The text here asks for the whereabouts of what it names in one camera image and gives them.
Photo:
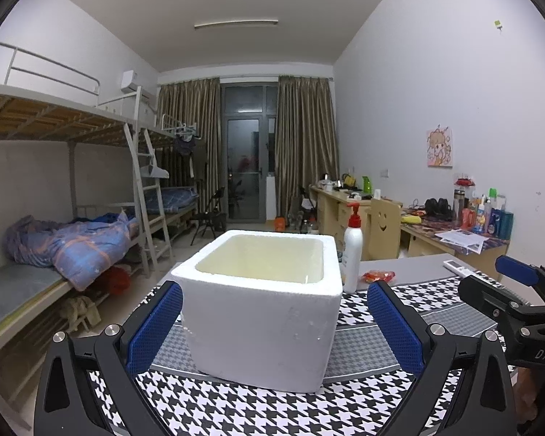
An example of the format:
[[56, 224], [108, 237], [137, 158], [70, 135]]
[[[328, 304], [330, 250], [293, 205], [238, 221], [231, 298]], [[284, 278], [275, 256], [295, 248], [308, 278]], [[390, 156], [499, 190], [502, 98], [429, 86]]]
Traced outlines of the right hand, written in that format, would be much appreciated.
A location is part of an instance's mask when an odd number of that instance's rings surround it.
[[545, 369], [518, 367], [513, 392], [517, 423], [534, 424], [538, 420], [545, 427]]

